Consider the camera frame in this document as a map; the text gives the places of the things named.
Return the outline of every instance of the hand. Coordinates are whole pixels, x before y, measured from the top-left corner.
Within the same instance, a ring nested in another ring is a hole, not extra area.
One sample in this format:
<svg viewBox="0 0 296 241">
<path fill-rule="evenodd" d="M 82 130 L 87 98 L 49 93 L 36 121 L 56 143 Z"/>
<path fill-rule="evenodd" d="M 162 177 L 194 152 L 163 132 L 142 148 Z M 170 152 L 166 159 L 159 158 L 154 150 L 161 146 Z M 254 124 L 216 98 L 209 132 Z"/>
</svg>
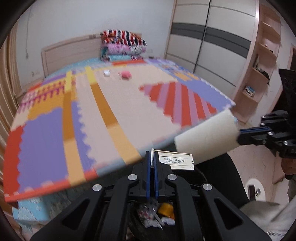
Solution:
<svg viewBox="0 0 296 241">
<path fill-rule="evenodd" d="M 287 175 L 296 174 L 296 160 L 283 158 L 281 160 L 281 168 Z"/>
</svg>

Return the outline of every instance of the gray sleeve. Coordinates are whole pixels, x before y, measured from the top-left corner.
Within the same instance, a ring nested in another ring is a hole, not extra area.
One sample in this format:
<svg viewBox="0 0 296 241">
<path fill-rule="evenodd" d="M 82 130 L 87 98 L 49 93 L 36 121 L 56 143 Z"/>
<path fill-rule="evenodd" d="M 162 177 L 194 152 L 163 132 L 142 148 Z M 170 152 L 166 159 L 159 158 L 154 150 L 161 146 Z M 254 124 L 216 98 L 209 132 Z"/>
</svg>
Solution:
<svg viewBox="0 0 296 241">
<path fill-rule="evenodd" d="M 296 175 L 289 180 L 289 189 L 288 189 L 289 202 L 296 196 Z"/>
</svg>

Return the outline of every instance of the red stripe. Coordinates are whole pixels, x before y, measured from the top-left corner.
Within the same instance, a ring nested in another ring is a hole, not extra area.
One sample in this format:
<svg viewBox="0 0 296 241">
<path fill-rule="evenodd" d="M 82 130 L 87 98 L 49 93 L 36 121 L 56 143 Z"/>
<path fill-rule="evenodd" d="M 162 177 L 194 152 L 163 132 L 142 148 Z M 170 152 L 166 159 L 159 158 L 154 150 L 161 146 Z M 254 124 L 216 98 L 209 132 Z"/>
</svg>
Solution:
<svg viewBox="0 0 296 241">
<path fill-rule="evenodd" d="M 172 118 L 174 114 L 175 90 L 176 90 L 176 83 L 175 82 L 170 83 L 168 88 L 168 97 L 167 97 L 164 112 L 163 112 L 165 115 L 170 115 Z"/>
<path fill-rule="evenodd" d="M 209 102 L 207 102 L 207 107 L 209 108 L 209 111 L 211 114 L 216 114 L 217 113 L 217 109 L 214 108 L 213 106 L 211 106 L 211 104 Z"/>
<path fill-rule="evenodd" d="M 198 94 L 194 93 L 194 99 L 195 99 L 198 119 L 204 120 L 206 118 L 206 116 L 205 116 L 205 112 L 203 110 L 202 101 L 200 99 L 200 96 Z"/>
<path fill-rule="evenodd" d="M 19 171 L 18 164 L 20 162 L 18 155 L 20 153 L 20 143 L 22 142 L 23 127 L 19 126 L 10 132 L 7 139 L 6 151 L 4 154 L 4 193 L 13 195 L 17 192 L 20 185 L 17 181 Z"/>
<path fill-rule="evenodd" d="M 37 84 L 37 85 L 32 86 L 32 87 L 28 90 L 28 92 L 37 89 L 38 87 L 41 86 L 41 84 L 42 84 L 42 83 L 39 83 L 39 84 Z"/>
<path fill-rule="evenodd" d="M 69 188 L 70 186 L 71 185 L 68 180 L 57 181 L 57 182 L 54 182 L 54 184 L 50 185 L 50 186 L 40 187 L 40 188 L 34 189 L 33 191 L 28 191 L 28 192 L 20 193 L 19 195 L 5 197 L 5 201 L 6 202 L 15 202 L 18 200 L 28 199 L 31 197 L 43 196 L 45 194 L 50 194 L 50 193 L 54 193 L 54 192 Z"/>
<path fill-rule="evenodd" d="M 91 169 L 90 171 L 85 172 L 84 176 L 87 181 L 93 180 L 98 177 L 95 169 Z"/>
<path fill-rule="evenodd" d="M 182 124 L 181 126 L 190 126 L 191 117 L 190 117 L 190 107 L 189 107 L 189 96 L 188 89 L 185 85 L 182 85 L 181 89 L 182 94 Z"/>
<path fill-rule="evenodd" d="M 143 59 L 138 60 L 124 60 L 124 61 L 115 61 L 112 62 L 112 65 L 125 65 L 125 64 L 144 64 L 146 63 Z"/>
<path fill-rule="evenodd" d="M 151 101 L 157 101 L 158 100 L 158 96 L 159 96 L 159 92 L 160 92 L 160 88 L 161 88 L 162 84 L 158 84 L 152 87 L 151 91 L 150 91 L 150 100 Z"/>
</svg>

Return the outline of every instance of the sliding wardrobe door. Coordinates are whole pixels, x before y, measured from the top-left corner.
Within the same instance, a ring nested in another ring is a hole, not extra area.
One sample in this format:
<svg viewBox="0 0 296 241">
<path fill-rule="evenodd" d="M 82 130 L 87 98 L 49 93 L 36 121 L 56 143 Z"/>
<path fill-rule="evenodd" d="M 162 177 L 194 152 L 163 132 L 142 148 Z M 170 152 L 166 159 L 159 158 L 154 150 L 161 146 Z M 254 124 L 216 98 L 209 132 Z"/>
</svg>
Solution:
<svg viewBox="0 0 296 241">
<path fill-rule="evenodd" d="M 177 0 L 166 58 L 193 71 L 210 0 Z"/>
<path fill-rule="evenodd" d="M 255 12 L 255 0 L 211 1 L 195 74 L 229 97 L 246 63 Z"/>
</svg>

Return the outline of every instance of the foam cylinder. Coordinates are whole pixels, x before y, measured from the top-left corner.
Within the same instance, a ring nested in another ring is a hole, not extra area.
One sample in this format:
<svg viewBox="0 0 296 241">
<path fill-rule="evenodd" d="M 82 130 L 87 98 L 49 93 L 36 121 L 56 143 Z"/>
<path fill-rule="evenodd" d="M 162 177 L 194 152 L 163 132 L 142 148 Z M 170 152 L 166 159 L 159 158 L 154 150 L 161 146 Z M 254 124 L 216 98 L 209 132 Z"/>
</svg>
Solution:
<svg viewBox="0 0 296 241">
<path fill-rule="evenodd" d="M 220 156 L 239 146 L 237 119 L 229 109 L 175 137 L 178 152 L 192 154 L 194 164 Z"/>
</svg>

